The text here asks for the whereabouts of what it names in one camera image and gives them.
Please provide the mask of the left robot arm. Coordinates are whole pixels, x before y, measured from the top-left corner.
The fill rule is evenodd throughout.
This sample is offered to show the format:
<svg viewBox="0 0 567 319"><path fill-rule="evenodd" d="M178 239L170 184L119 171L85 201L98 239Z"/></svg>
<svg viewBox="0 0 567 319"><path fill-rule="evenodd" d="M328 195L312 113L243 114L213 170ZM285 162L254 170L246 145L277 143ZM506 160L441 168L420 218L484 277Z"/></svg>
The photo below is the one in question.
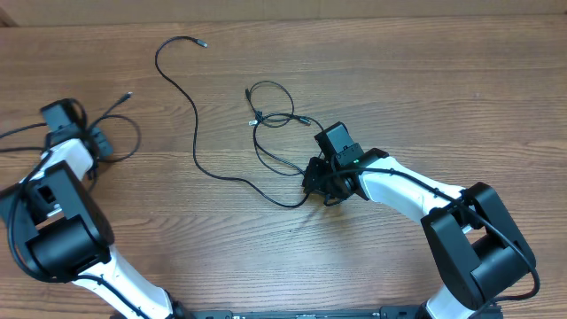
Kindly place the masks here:
<svg viewBox="0 0 567 319"><path fill-rule="evenodd" d="M18 267L37 281L72 283L123 318L184 318L183 306L118 252L110 222L82 180L97 180L113 148L74 98L42 108L48 128L39 164L1 192L1 217Z"/></svg>

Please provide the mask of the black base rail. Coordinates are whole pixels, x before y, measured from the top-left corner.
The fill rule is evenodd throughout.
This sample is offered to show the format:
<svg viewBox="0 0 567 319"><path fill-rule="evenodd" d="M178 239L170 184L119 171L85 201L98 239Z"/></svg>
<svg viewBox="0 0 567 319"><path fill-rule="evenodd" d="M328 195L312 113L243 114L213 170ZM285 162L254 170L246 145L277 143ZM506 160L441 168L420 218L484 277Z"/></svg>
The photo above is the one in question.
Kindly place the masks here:
<svg viewBox="0 0 567 319"><path fill-rule="evenodd" d="M329 310L311 312L268 311L233 313L175 310L169 318L184 319L431 319L425 306L383 306L374 310Z"/></svg>

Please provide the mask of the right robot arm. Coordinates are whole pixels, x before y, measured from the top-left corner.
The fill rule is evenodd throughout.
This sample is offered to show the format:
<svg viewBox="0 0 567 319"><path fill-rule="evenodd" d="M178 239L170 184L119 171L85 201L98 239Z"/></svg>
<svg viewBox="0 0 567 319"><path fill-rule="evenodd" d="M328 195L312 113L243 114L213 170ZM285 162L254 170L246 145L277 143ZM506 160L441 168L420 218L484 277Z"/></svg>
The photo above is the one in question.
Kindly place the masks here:
<svg viewBox="0 0 567 319"><path fill-rule="evenodd" d="M326 206L353 195L387 205L422 225L443 281L420 305L383 306L381 318L501 318L504 291L526 275L533 288L514 296L526 300L540 290L531 247L495 189L440 183L403 167L377 148L364 151L337 122L317 135L322 157L304 175L307 194Z"/></svg>

